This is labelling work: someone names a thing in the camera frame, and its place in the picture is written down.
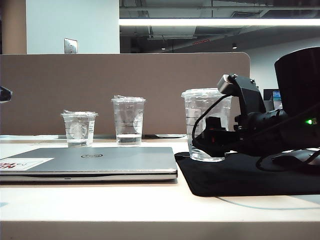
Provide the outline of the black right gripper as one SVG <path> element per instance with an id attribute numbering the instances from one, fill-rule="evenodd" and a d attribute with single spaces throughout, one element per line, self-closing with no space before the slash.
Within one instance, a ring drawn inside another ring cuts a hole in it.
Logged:
<path id="1" fill-rule="evenodd" d="M 286 145 L 283 131 L 287 119 L 282 109 L 240 114 L 234 118 L 235 131 L 227 131 L 220 117 L 208 116 L 205 130 L 192 138 L 192 145 L 210 156 L 224 156 L 233 143 L 235 151 L 276 151 Z"/>

